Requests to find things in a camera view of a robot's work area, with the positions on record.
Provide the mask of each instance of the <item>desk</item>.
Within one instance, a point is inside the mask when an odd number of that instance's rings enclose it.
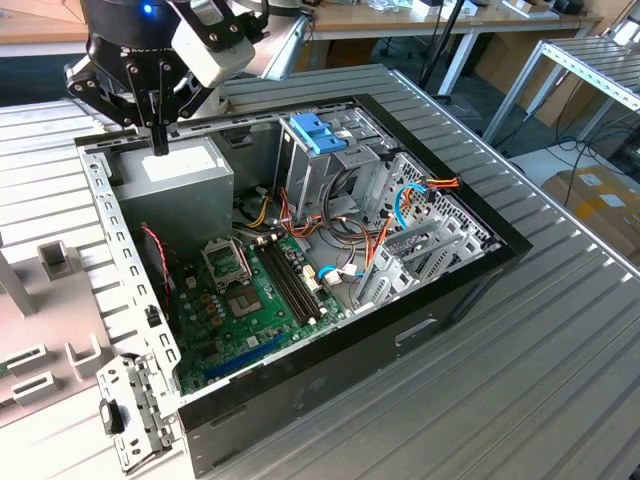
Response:
[[[7,15],[0,18],[0,57],[84,53],[86,25],[14,12],[7,12]],[[461,17],[456,22],[453,33],[464,37],[438,93],[451,93],[481,33],[577,29],[576,38],[582,38],[601,19],[589,13],[585,17],[561,15],[557,20],[530,20],[502,6],[499,0],[492,0],[492,5],[480,9],[478,15]],[[379,13],[364,3],[355,6],[321,4],[316,8],[314,23],[314,42],[324,44],[316,52],[326,52],[330,40],[432,35],[436,19],[425,19],[424,15],[408,8],[397,13]]]
[[[0,57],[85,53],[87,26],[0,10]]]
[[[240,112],[373,95],[534,248],[455,327],[203,480],[629,477],[640,458],[635,268],[397,72],[364,65],[225,88]],[[69,100],[0,109],[0,231],[20,238],[3,247],[10,262],[53,239],[78,248],[122,353],[140,336],[72,141],[94,120]],[[93,387],[0,429],[5,471],[123,480],[99,399]],[[193,477],[176,447],[136,478]]]
[[[492,0],[491,3],[489,7],[480,9],[476,16],[460,17],[456,22],[452,33],[464,36],[438,94],[451,93],[481,33],[578,30],[576,38],[582,38],[602,20],[602,17],[592,13],[585,17],[560,15],[555,20],[527,19],[503,6],[500,0]],[[442,19],[438,32],[442,32],[445,23],[446,20]],[[433,35],[435,26],[435,17],[427,18],[408,8],[396,13],[379,13],[364,3],[355,6],[325,3],[316,8],[313,35],[315,41],[406,37]]]

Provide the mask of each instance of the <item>slotted aluminum table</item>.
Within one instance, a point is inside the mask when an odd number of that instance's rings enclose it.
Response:
[[[615,102],[632,112],[640,109],[640,51],[620,47],[603,37],[540,41],[487,127],[482,137],[485,142],[496,138],[543,56],[557,65],[527,109],[530,114],[545,100],[564,69],[609,96],[579,140],[586,138]]]
[[[374,95],[534,248],[460,324],[207,478],[628,477],[640,459],[633,267],[397,72],[371,65],[227,90],[240,111]],[[71,101],[0,110],[3,251],[17,261],[53,238],[79,248],[126,352],[139,338],[71,141],[103,128],[90,114]],[[1,429],[7,478],[121,478],[98,400],[91,388]],[[191,468],[174,449],[140,476],[188,479]]]

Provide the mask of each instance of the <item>yellow cable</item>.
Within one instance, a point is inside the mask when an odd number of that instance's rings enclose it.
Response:
[[[427,178],[428,183],[453,183],[457,180],[458,180],[457,177],[450,178],[449,180],[438,180],[436,178]]]
[[[256,219],[255,222],[251,222],[247,224],[247,227],[249,228],[255,228],[259,225],[262,224],[262,222],[264,222],[264,218],[267,215],[267,203],[269,202],[269,199],[267,197],[264,198],[264,202],[262,202],[262,210],[260,211],[260,215],[258,216],[258,218]]]

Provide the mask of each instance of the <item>robotic end effector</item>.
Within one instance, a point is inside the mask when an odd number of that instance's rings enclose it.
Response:
[[[87,56],[65,69],[72,95],[123,127],[135,126],[155,155],[169,152],[167,128],[242,70],[255,54],[252,44],[267,35],[267,0],[260,16],[235,15],[225,0],[192,3],[86,0]]]

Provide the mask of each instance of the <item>side panel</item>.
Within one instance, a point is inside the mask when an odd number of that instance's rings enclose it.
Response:
[[[502,269],[494,270],[473,282],[461,285],[376,333],[310,365],[301,373],[276,382],[271,388],[249,392],[254,396],[244,402],[234,404],[233,399],[237,398],[235,393],[246,392],[251,387],[257,389],[260,384],[270,383],[273,380],[270,377],[274,376],[274,372],[277,375],[278,367],[285,370],[295,368],[295,358],[290,358],[295,355],[280,359],[267,367],[254,369],[220,391],[181,408],[179,416],[185,429],[195,476],[204,475],[459,321],[494,279],[499,277],[501,271]],[[343,330],[359,327],[358,323],[367,321],[367,318],[362,319]],[[323,340],[338,343],[336,336],[344,338],[350,333],[335,332],[330,335],[333,338],[325,337],[306,348],[318,346]],[[242,385],[243,380],[251,383]],[[229,408],[221,411],[220,406],[224,408],[225,405]]]

